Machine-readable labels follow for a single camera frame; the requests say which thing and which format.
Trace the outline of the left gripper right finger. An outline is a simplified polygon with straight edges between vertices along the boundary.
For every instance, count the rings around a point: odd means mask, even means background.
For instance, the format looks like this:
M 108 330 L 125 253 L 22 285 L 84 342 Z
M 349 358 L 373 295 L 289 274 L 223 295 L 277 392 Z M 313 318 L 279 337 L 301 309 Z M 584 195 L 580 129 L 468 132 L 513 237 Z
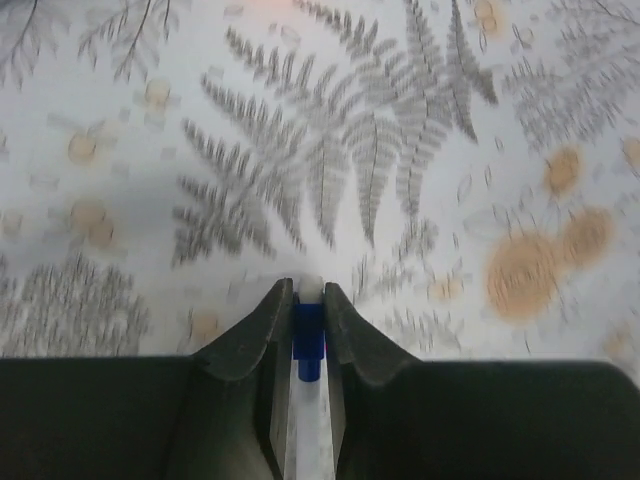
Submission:
M 607 362 L 423 361 L 325 288 L 339 479 L 635 479 L 639 391 Z

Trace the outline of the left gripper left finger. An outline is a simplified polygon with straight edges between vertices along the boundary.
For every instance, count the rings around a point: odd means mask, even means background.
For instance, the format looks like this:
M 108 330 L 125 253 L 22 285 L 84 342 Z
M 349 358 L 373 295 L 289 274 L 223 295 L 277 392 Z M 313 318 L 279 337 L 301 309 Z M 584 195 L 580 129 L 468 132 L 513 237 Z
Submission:
M 279 479 L 293 283 L 189 356 L 1 363 L 5 479 Z

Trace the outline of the blue capped white pen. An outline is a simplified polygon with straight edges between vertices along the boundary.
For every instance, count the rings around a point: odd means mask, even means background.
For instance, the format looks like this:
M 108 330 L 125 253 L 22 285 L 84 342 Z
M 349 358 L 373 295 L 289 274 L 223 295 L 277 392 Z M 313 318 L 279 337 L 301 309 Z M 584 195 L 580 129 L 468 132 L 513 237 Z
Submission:
M 319 275 L 294 281 L 286 479 L 332 479 L 324 328 L 324 286 Z

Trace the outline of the floral tablecloth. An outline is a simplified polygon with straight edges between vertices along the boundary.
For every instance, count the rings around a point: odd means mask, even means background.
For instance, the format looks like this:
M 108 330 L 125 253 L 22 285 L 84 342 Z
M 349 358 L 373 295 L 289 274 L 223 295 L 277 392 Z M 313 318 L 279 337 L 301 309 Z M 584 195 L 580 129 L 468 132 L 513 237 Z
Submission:
M 1 352 L 318 275 L 424 357 L 639 365 L 635 1 L 5 1 Z

